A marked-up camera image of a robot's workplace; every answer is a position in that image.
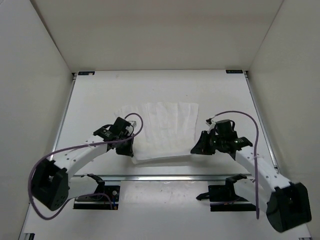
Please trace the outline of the white pleated skirt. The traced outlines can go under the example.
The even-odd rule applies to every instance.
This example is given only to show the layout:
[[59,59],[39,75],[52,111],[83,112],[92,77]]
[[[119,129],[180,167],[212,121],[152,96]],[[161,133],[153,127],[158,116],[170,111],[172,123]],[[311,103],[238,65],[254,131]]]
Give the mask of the white pleated skirt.
[[187,156],[195,145],[199,105],[188,102],[125,105],[114,115],[137,123],[133,139],[134,164]]

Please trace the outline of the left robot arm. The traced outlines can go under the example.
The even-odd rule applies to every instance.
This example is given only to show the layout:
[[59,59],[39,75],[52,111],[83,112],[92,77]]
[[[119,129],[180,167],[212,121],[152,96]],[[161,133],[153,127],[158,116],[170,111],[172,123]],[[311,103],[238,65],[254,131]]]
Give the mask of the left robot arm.
[[84,144],[56,151],[56,158],[43,157],[33,167],[28,179],[28,196],[51,211],[65,206],[72,198],[104,195],[103,180],[93,173],[80,178],[75,174],[97,157],[115,150],[116,154],[132,157],[136,121],[117,117],[113,124],[95,130]]

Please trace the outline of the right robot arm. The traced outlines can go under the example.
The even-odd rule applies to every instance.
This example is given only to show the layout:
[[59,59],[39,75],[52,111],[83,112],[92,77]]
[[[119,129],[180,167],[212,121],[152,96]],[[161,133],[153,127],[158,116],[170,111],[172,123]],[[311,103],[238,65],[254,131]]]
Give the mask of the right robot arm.
[[265,213],[270,225],[283,233],[312,220],[307,188],[294,183],[270,166],[255,153],[254,145],[246,137],[238,137],[235,122],[230,119],[206,120],[208,130],[201,132],[194,155],[214,155],[216,152],[230,155],[252,176],[242,173],[225,179],[225,184],[208,188],[196,197],[198,201],[210,200],[212,205],[228,205],[245,199]]

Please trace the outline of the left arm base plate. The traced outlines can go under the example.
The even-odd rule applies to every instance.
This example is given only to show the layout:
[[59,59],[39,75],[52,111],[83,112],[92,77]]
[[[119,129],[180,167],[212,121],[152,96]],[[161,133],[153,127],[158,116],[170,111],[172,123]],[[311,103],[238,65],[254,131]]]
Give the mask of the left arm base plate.
[[97,187],[91,194],[78,196],[74,200],[75,210],[110,210],[119,209],[121,186],[106,183],[101,177],[94,174],[87,174],[95,180]]

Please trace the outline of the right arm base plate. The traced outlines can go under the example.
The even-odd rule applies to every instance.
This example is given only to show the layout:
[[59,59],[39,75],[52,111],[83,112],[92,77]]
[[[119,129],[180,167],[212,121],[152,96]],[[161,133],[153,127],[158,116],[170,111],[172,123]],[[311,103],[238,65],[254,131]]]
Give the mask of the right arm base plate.
[[244,174],[236,174],[225,179],[224,185],[209,185],[208,191],[199,194],[198,201],[209,200],[211,212],[255,212],[256,207],[235,192],[235,184],[247,180]]

